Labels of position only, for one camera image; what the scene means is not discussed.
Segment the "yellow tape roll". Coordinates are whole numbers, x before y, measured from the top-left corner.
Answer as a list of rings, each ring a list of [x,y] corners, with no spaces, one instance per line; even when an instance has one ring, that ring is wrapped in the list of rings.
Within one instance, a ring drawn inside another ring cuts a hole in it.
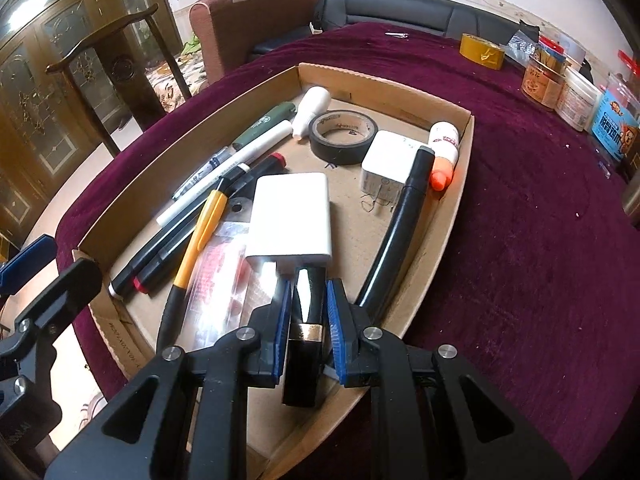
[[[463,34],[459,53],[467,60],[491,70],[501,70],[504,61],[503,48],[486,39]]]

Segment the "black gold lipstick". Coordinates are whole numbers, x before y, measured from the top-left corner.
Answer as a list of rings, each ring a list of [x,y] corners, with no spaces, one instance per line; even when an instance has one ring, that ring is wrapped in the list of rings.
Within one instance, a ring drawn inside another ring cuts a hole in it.
[[[293,283],[291,324],[282,402],[313,408],[323,368],[326,336],[326,268],[301,266]]]

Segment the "black tape roll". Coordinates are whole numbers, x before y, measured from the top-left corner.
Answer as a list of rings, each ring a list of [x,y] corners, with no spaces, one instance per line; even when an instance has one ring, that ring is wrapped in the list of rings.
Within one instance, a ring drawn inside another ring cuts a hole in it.
[[[329,110],[309,125],[309,144],[314,156],[335,166],[359,165],[366,156],[378,125],[353,110]]]

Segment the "dark wooden chair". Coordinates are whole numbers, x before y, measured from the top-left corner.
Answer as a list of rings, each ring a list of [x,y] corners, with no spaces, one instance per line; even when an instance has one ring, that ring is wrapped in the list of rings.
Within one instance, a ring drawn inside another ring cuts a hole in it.
[[[60,73],[63,79],[68,83],[70,88],[75,92],[80,102],[81,108],[87,115],[90,124],[100,137],[102,144],[107,151],[116,157],[120,153],[120,148],[113,140],[111,133],[102,124],[98,113],[94,110],[89,100],[82,94],[79,84],[75,81],[70,67],[76,58],[79,58],[85,51],[93,49],[102,65],[104,72],[111,81],[115,91],[118,93],[122,102],[125,103],[132,117],[136,120],[142,130],[149,129],[159,120],[167,115],[163,108],[160,98],[146,78],[142,64],[134,55],[134,50],[128,44],[125,29],[134,23],[145,22],[149,30],[160,48],[160,52],[170,69],[171,75],[174,76],[178,88],[183,99],[189,101],[192,93],[182,71],[171,54],[168,45],[156,21],[154,14],[158,10],[158,4],[153,3],[147,9],[133,13],[125,14],[121,18],[107,23],[95,32],[85,36],[77,44],[72,47],[62,60],[47,66],[47,74]]]

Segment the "white small bottle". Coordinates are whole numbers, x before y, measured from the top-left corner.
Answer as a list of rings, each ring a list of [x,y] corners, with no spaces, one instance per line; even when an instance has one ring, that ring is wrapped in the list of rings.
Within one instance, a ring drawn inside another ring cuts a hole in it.
[[[310,123],[326,112],[330,103],[331,93],[326,88],[319,86],[309,88],[297,105],[297,112],[292,120],[292,137],[302,140],[308,134]]]

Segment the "clear packet orange pieces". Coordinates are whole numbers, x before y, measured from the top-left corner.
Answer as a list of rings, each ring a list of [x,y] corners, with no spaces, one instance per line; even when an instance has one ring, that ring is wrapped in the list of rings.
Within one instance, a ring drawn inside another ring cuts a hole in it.
[[[244,326],[254,309],[269,304],[277,286],[276,266],[254,269],[245,259],[246,222],[221,223],[198,257],[186,295],[178,345],[186,351],[211,347]]]

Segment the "maroon velvet tablecloth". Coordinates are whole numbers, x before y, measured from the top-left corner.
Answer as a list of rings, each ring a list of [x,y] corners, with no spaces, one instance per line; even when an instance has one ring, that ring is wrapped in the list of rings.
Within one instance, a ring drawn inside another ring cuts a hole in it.
[[[639,233],[591,142],[521,92],[515,66],[485,70],[454,40],[361,23],[245,64],[143,133],[86,187],[55,233],[56,263],[183,133],[299,63],[431,93],[475,119],[445,255],[408,344],[453,344],[562,455],[577,479],[639,474]]]

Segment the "orange label jar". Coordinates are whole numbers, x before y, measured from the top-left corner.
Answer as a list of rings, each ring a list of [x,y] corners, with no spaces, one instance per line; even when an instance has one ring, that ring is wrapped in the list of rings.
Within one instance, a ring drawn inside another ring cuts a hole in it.
[[[529,99],[553,110],[559,101],[563,86],[564,77],[561,74],[532,56],[528,59],[521,90]]]

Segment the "blue label plastic jar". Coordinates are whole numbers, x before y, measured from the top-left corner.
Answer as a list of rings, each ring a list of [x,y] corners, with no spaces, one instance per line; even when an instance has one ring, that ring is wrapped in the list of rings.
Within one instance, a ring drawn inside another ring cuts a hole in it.
[[[608,76],[591,132],[613,162],[621,162],[634,144],[639,133],[639,100],[620,77]]]

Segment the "blue clear pen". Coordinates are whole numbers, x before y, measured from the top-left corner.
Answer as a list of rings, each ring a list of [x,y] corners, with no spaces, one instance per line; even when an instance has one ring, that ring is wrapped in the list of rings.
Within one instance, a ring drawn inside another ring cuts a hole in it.
[[[182,185],[180,185],[175,193],[171,195],[171,199],[175,202],[181,196],[186,194],[191,188],[200,182],[204,177],[210,174],[214,169],[219,167],[223,162],[229,159],[235,153],[235,149],[232,146],[225,146],[215,154],[198,170],[195,170],[193,174],[188,177]]]

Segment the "white orange glue bottle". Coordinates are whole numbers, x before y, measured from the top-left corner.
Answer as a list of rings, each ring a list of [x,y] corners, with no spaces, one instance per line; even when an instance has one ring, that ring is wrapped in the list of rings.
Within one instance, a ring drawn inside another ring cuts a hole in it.
[[[458,129],[450,122],[435,122],[428,136],[427,146],[434,152],[435,160],[431,171],[431,187],[436,192],[448,188],[459,156],[460,136]]]

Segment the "white label jar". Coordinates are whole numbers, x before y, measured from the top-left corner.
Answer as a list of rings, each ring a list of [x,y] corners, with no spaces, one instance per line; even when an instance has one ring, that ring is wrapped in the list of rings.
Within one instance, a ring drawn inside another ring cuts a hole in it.
[[[577,131],[586,131],[602,98],[602,91],[574,68],[564,70],[564,84],[555,111]]]

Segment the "black leather sofa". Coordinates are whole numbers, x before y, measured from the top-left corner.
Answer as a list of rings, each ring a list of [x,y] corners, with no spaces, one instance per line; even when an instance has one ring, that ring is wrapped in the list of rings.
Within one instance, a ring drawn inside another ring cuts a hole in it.
[[[537,26],[523,21],[515,23],[450,0],[319,0],[309,25],[258,44],[248,58],[253,61],[285,44],[305,39],[314,30],[327,32],[364,22],[412,28],[451,39],[472,34],[495,44],[507,44],[516,32],[522,32],[531,40],[539,38]]]

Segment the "cardboard tray box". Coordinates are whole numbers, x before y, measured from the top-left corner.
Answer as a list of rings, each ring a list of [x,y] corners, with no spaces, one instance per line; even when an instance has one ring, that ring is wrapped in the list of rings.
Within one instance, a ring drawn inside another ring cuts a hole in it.
[[[156,218],[169,195],[201,158],[227,144],[259,113],[298,99],[312,86],[326,88],[332,106],[373,118],[382,130],[425,141],[435,122],[450,122],[461,145],[454,180],[442,193],[427,195],[408,257],[386,310],[386,330],[403,335],[419,311],[435,276],[456,220],[471,156],[474,119],[454,103],[420,91],[414,84],[317,64],[300,64],[273,76],[211,114],[158,155],[107,207],[81,240],[76,258],[96,260],[106,273],[118,271],[157,229]],[[342,279],[355,298],[378,252],[392,208],[366,211],[356,166],[330,168],[306,142],[285,138],[279,151],[288,164],[284,188],[260,191],[258,213],[250,226],[248,252],[269,273],[292,270],[295,260],[277,256],[298,240],[332,235],[329,274]],[[332,379],[320,384],[322,403],[315,410],[289,408],[280,389],[248,394],[248,474],[275,479],[299,464],[356,406],[359,389]]]

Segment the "black red marker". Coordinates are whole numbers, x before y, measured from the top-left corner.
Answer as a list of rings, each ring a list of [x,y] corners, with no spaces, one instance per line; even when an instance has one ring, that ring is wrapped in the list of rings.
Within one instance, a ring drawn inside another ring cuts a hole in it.
[[[186,273],[190,273],[193,262],[188,262],[188,259],[198,258],[196,253],[205,247],[209,237],[217,229],[217,224],[222,221],[224,211],[229,207],[232,198],[251,200],[259,177],[283,174],[285,169],[284,156],[273,153],[250,168],[228,188],[217,190],[210,204],[200,209],[200,212],[206,212],[206,216],[189,220],[186,226],[172,234],[167,242],[160,244],[160,249],[149,262],[134,274],[131,279],[132,287],[137,292],[149,295],[160,287],[171,272],[185,270]]]

